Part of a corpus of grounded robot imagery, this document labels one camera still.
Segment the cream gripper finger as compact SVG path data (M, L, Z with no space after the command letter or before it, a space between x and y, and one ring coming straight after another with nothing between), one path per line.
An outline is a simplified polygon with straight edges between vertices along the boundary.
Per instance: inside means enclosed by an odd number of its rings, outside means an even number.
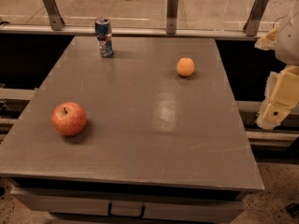
M299 66L289 64L279 73L270 73L256 124L262 129L272 130L279 126L298 104Z
M277 41L277 31L277 28L271 29L266 35L256 41L254 47L261 50L274 50Z

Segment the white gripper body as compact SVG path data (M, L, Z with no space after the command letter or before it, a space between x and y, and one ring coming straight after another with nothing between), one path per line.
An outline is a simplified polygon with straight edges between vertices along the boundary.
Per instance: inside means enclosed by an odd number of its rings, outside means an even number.
M285 64L299 64L299 3L283 19L276 36L276 58Z

